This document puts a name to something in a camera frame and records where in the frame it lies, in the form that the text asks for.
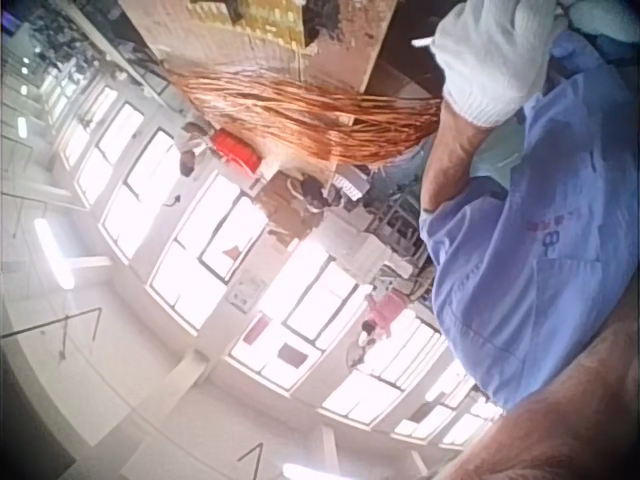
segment shirt pocket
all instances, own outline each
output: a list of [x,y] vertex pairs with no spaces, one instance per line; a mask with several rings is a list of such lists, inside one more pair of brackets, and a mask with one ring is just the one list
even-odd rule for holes
[[524,399],[547,386],[586,348],[604,319],[602,265],[598,261],[539,259],[535,262],[531,342],[524,357]]

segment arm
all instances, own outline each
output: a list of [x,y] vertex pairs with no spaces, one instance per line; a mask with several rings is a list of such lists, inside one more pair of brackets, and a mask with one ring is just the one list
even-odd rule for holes
[[423,210],[435,212],[469,185],[473,156],[492,131],[471,124],[442,102],[440,126],[422,177]]
[[445,74],[440,127],[422,185],[433,212],[469,182],[474,153],[491,132],[542,90],[555,36],[566,19],[555,1],[467,0],[444,18],[431,51]]

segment red object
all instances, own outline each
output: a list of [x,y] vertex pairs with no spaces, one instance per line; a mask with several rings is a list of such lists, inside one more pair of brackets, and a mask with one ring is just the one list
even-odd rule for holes
[[251,145],[233,133],[221,128],[209,139],[211,146],[227,161],[240,165],[251,174],[255,174],[262,163],[262,158]]
[[409,299],[406,295],[397,290],[390,290],[376,301],[372,298],[367,300],[369,304],[369,318],[384,331],[387,336],[391,334],[391,324],[409,306]]

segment white glove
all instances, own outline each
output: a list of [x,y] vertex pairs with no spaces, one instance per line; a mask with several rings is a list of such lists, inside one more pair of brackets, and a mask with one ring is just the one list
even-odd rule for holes
[[458,115],[495,127],[542,90],[549,50],[567,27],[556,8],[556,0],[468,0],[440,22],[431,50]]

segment pink object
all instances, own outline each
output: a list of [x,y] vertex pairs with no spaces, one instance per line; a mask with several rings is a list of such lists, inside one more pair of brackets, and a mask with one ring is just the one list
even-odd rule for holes
[[409,299],[397,290],[389,291],[380,300],[369,298],[367,302],[369,318],[387,337],[391,336],[391,324],[409,305]]

